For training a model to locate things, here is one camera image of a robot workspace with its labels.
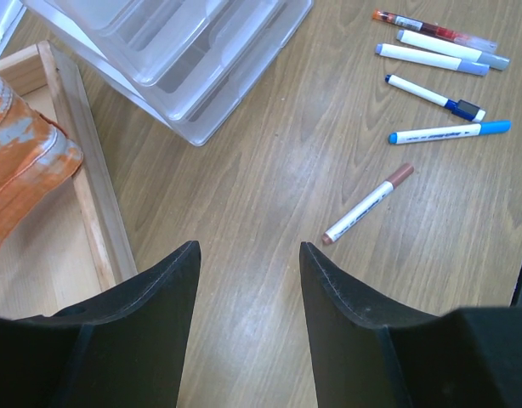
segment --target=wooden surface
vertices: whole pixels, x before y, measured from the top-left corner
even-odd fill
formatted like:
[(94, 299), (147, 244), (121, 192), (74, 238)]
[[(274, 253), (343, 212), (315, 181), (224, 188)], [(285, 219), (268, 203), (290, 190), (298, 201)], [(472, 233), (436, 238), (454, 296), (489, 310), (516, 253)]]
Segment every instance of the wooden surface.
[[(203, 259), (179, 406), (315, 406), (300, 241), (321, 234), (402, 162), (417, 171), (324, 252), (410, 306), (508, 304), (522, 261), (522, 0), (379, 0), (497, 40), (486, 78), (382, 59), (396, 27), (374, 4), (318, 0), (221, 130), (194, 148), (79, 64), (139, 270), (184, 241)], [(32, 15), (9, 50), (54, 38)], [(388, 86), (395, 73), (478, 103), (505, 135), (390, 146), (389, 133), (462, 123)]]
[(42, 42), (1, 59), (0, 75), (86, 153), (81, 170), (45, 196), (0, 249), (0, 315), (52, 315), (136, 267), (77, 67)]

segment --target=orange fabric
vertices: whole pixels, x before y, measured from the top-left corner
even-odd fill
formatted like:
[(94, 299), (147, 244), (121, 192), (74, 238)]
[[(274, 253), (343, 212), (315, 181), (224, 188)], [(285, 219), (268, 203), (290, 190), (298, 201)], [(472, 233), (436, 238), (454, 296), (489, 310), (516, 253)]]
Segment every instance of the orange fabric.
[(0, 78), (0, 245), (81, 162), (80, 148)]

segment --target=clear pen cap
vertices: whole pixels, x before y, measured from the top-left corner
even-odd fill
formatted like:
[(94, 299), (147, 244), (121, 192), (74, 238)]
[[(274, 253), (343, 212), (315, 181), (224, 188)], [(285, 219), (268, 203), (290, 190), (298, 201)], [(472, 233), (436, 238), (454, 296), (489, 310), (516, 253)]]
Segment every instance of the clear pen cap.
[(494, 54), (497, 50), (497, 43), (486, 40), (485, 38), (464, 35), (459, 36), (454, 39), (454, 43), (463, 45), (465, 47), (470, 47), (474, 49), (478, 49), (479, 51), (484, 51), (485, 53)]

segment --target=dry erase marker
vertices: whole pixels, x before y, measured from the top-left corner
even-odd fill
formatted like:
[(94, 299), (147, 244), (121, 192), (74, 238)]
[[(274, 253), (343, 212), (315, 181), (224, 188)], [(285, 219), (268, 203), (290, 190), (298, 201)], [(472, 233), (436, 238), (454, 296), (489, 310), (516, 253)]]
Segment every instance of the dry erase marker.
[(426, 88), (422, 88), (415, 83), (408, 82), (406, 79), (399, 78), (396, 75), (386, 75), (386, 82), (389, 85), (393, 85), (396, 88), (402, 89), (403, 91), (407, 91), (411, 94), (419, 96), (420, 98), (424, 98), (430, 102), (433, 102), (434, 104), (442, 106), (454, 115), (468, 121), (478, 123), (482, 122), (484, 119), (485, 110), (482, 110), (477, 105), (473, 105), (465, 100), (459, 100), (456, 102), (455, 100), (448, 99), (442, 95), (439, 95), (438, 93), (429, 91)]
[(508, 67), (510, 59), (501, 55), (485, 53), (478, 49), (464, 47), (452, 42), (442, 41), (437, 38), (423, 36), (414, 31), (399, 30), (397, 39), (402, 43), (413, 45), (414, 47), (428, 49), (435, 53), (450, 55), (451, 57), (461, 58), (462, 60), (478, 62), (489, 65), (491, 68), (503, 71)]
[(352, 208), (344, 217), (334, 224), (321, 237), (324, 244), (330, 245), (352, 228), (360, 219), (370, 212), (381, 200), (397, 188), (405, 179), (414, 173), (414, 167), (408, 163), (403, 164), (395, 173), (386, 178), (371, 194)]
[(510, 121), (474, 123), (472, 125), (437, 127), (434, 129), (408, 130), (389, 135), (389, 143), (402, 145), (404, 143), (430, 142), (482, 136), (484, 134), (505, 133), (511, 127)]
[(486, 64), (464, 61), (462, 59), (449, 57), (447, 55), (427, 53), (425, 51), (420, 51), (419, 49), (398, 47), (392, 44), (378, 44), (375, 52), (380, 54), (382, 57), (395, 58), (396, 60), (436, 66), (439, 68), (445, 68), (447, 70), (480, 75), (482, 77), (490, 70), (490, 67)]
[(427, 34), (431, 37), (441, 38), (451, 43), (464, 45), (470, 48), (476, 48), (480, 51), (486, 51), (487, 53), (495, 53), (497, 49), (497, 43), (485, 40), (484, 38), (471, 36), (464, 34), (459, 31), (449, 30), (438, 25), (424, 23), (423, 21), (409, 19), (402, 15), (388, 13), (387, 11), (374, 10), (372, 18), (375, 20), (385, 21), (389, 24), (395, 24), (396, 26), (404, 27), (408, 30), (418, 31), (422, 34)]

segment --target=wooden box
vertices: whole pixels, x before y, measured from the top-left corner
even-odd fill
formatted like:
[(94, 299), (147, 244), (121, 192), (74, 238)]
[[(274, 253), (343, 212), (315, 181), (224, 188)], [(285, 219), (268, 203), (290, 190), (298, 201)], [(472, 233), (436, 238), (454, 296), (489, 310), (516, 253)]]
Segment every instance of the wooden box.
[(0, 249), (0, 316), (52, 315), (137, 270), (77, 66), (40, 42), (0, 60), (0, 76), (84, 153), (74, 177), (44, 197)]

